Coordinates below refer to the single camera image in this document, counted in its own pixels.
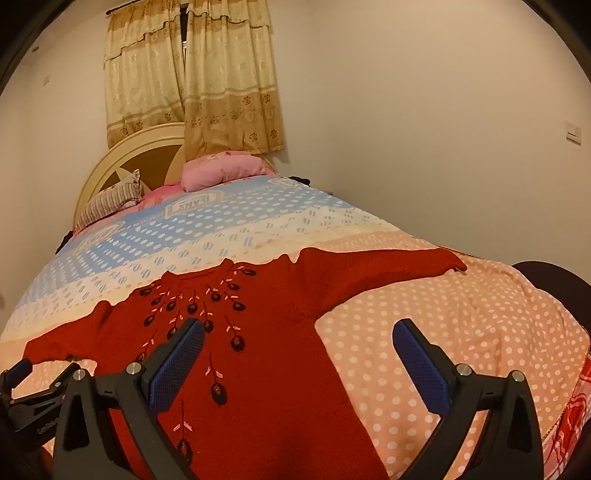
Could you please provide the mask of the red knitted sweater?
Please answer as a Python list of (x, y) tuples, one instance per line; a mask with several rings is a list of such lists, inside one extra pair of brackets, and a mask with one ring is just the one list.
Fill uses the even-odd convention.
[(97, 375), (143, 362), (189, 318), (197, 361), (159, 422), (200, 479), (383, 479), (315, 322), (356, 295), (463, 270), (443, 249), (332, 253), (307, 248), (263, 265), (224, 260), (167, 273), (118, 304), (29, 341), (35, 364), (90, 359)]

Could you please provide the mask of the red patterned bed skirt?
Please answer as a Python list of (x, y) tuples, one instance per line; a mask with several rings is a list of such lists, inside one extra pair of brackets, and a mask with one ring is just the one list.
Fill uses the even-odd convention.
[(587, 354), (566, 409), (542, 441), (545, 479), (557, 479), (565, 471), (582, 441), (583, 427), (590, 420), (590, 369)]

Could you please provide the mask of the polka dot bed quilt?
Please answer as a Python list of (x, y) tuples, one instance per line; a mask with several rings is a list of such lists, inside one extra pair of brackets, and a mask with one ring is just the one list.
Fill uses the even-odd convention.
[(167, 187), (78, 234), (1, 334), (30, 392), (77, 361), (144, 361), (187, 319), (204, 348), (159, 422), (200, 479), (397, 479), (434, 433), (392, 344), (409, 318), (479, 374), (523, 372), (544, 475), (590, 418), (590, 338), (518, 270), (439, 248), (279, 177)]

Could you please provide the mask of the dark wooden footboard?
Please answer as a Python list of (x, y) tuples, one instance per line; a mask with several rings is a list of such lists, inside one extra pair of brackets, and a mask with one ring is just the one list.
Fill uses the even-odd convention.
[(590, 322), (590, 284), (571, 271), (541, 261), (513, 265), (536, 288), (552, 295), (581, 324)]

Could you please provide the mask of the striped pillow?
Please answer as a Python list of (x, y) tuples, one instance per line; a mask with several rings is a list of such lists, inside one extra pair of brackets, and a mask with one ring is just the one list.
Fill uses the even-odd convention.
[(141, 174), (139, 169), (135, 169), (124, 179), (99, 192), (86, 204), (74, 223), (74, 232), (82, 231), (99, 220), (136, 205), (141, 199)]

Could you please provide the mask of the pink bed sheet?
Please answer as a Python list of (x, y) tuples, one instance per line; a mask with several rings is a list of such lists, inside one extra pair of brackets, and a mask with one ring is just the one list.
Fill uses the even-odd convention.
[(177, 197), (183, 192), (184, 190), (179, 183), (163, 185), (145, 193), (141, 201), (137, 204), (138, 210), (141, 211), (152, 206), (160, 205), (163, 201)]

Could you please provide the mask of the cream wooden headboard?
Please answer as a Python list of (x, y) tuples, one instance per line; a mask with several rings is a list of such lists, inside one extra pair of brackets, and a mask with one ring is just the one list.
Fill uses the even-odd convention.
[[(266, 158), (255, 156), (276, 171)], [(73, 231), (86, 204), (135, 169), (140, 170), (142, 191), (147, 193), (163, 185), (180, 184), (184, 164), (195, 158), (185, 152), (182, 123), (156, 125), (131, 134), (108, 151), (85, 182), (74, 212)]]

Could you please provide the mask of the pink pillow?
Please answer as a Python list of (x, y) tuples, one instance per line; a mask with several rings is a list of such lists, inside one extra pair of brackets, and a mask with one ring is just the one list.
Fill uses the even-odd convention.
[(205, 155), (184, 164), (180, 185), (185, 192), (197, 192), (235, 180), (276, 174), (263, 158), (242, 151)]

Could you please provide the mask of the left beige curtain panel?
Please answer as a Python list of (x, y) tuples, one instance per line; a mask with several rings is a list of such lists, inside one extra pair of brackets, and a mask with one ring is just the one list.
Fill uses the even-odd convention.
[(109, 15), (103, 57), (106, 138), (184, 120), (184, 60), (178, 1), (147, 1)]

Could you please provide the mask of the beige curtain panel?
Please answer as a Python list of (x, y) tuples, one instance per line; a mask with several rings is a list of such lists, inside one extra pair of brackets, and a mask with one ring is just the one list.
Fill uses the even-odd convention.
[(147, 1), (109, 15), (103, 57), (106, 138), (184, 120), (184, 60), (178, 1)]
[(283, 150), (265, 1), (188, 3), (184, 109), (187, 159)]

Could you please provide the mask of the right beige curtain panel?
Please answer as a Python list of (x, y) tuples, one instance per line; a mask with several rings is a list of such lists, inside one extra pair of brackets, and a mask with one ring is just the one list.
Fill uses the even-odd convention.
[(184, 109), (187, 159), (283, 150), (265, 1), (188, 3)]

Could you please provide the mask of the black curtain rod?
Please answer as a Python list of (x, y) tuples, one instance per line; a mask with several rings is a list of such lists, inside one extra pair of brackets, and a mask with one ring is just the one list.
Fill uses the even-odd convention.
[[(147, 1), (144, 1), (144, 0), (132, 0), (132, 1), (128, 1), (128, 2), (126, 2), (124, 4), (118, 5), (116, 7), (112, 7), (112, 8), (108, 9), (105, 12), (105, 16), (109, 16), (109, 15), (113, 14), (114, 12), (116, 12), (118, 10), (124, 9), (124, 8), (126, 8), (128, 6), (131, 6), (131, 5), (135, 5), (137, 3), (142, 3), (142, 2), (147, 2)], [(188, 0), (180, 0), (179, 2), (180, 2), (180, 6), (181, 7), (186, 7), (188, 5), (188, 3), (189, 3)]]

